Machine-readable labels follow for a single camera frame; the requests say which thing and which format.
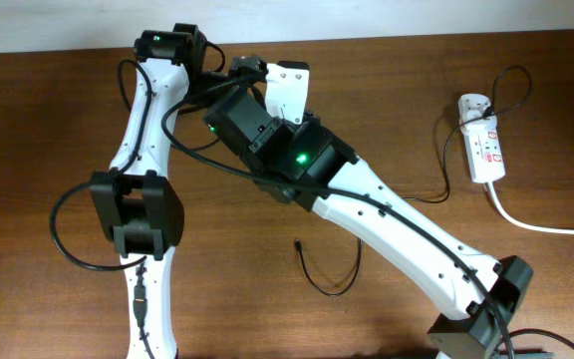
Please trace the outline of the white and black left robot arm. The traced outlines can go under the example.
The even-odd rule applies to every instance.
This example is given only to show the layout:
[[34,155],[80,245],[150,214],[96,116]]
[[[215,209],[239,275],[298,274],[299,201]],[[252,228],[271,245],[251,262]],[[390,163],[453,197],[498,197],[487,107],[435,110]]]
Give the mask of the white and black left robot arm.
[[272,82],[282,64],[235,59],[227,74],[203,69],[211,44],[191,24],[169,32],[145,30],[132,60],[137,89],[123,142],[106,172],[91,178],[102,231],[120,257],[129,291],[131,358],[175,358],[171,324],[171,265],[184,227],[184,209],[168,180],[169,135],[184,103],[205,104],[225,83],[256,75]]

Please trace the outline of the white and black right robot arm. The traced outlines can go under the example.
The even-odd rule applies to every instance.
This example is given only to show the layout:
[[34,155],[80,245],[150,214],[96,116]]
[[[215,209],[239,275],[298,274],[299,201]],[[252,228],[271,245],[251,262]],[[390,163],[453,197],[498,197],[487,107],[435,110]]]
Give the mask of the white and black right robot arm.
[[496,259],[441,229],[308,113],[292,123],[235,87],[204,120],[243,177],[348,230],[423,291],[439,311],[428,336],[440,357],[489,358],[500,345],[514,354],[508,324],[533,276],[522,258]]

